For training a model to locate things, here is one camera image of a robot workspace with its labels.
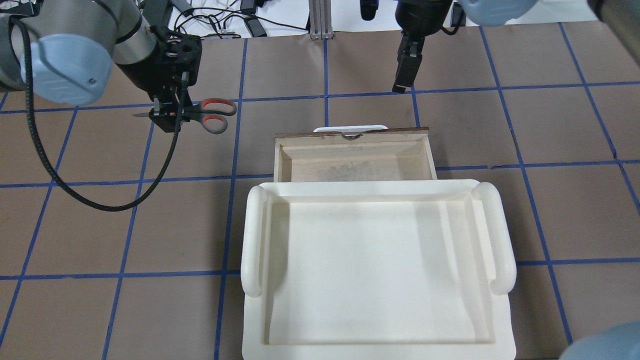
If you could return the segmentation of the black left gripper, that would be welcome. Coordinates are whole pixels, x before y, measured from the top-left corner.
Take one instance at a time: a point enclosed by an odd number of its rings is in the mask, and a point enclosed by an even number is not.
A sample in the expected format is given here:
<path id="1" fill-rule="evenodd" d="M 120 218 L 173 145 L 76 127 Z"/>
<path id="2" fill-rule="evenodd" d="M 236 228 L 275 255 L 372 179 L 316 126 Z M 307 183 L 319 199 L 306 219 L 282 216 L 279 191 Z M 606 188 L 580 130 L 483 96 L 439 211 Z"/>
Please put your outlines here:
<path id="1" fill-rule="evenodd" d="M 186 87 L 196 84 L 202 58 L 202 38 L 167 27 L 139 28 L 130 39 L 120 44 L 125 63 L 119 69 L 152 101 L 151 121 L 161 123 L 161 130 L 172 133 L 178 116 L 178 105 L 194 105 L 192 98 L 179 100 L 183 73 Z"/>

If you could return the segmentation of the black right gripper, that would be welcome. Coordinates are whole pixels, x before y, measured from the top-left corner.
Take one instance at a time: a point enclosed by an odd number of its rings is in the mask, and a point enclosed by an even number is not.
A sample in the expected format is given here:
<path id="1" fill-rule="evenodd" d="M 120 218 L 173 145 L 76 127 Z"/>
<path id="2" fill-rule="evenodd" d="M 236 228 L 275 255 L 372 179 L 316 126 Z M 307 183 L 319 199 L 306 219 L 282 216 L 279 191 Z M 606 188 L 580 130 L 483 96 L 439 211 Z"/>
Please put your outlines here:
<path id="1" fill-rule="evenodd" d="M 425 38 L 441 30 L 452 0 L 398 0 L 395 20 L 401 41 L 397 50 L 397 70 L 391 91 L 404 94 L 414 86 L 423 59 Z"/>

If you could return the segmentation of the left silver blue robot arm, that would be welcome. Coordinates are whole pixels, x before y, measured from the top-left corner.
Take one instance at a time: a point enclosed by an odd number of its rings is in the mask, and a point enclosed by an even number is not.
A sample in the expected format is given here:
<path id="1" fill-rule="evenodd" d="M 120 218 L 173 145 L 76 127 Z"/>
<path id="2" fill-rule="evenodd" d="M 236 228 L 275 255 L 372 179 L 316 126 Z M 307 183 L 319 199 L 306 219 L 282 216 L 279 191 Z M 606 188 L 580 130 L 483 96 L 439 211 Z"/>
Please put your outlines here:
<path id="1" fill-rule="evenodd" d="M 153 103 L 149 117 L 173 132 L 183 89 L 194 85 L 202 43 L 169 27 L 183 0 L 3 0 L 1 91 L 26 90 L 25 48 L 30 49 L 36 95 L 59 104 L 99 100 L 114 66 Z"/>

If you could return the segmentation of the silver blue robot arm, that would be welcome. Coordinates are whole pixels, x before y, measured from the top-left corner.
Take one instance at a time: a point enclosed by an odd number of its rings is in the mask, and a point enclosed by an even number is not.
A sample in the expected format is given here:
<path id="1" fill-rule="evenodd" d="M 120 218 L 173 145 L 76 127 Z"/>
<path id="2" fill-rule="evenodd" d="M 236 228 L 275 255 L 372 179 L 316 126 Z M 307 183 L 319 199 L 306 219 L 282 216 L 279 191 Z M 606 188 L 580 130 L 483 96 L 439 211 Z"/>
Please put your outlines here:
<path id="1" fill-rule="evenodd" d="M 392 89 L 402 94 L 414 86 L 426 37 L 440 31 L 454 35 L 466 25 L 458 20 L 445 27 L 458 5 L 466 20 L 480 27 L 597 19 L 622 43 L 635 61 L 640 50 L 640 3 L 637 0 L 400 0 L 395 20 L 401 29 L 397 70 Z"/>

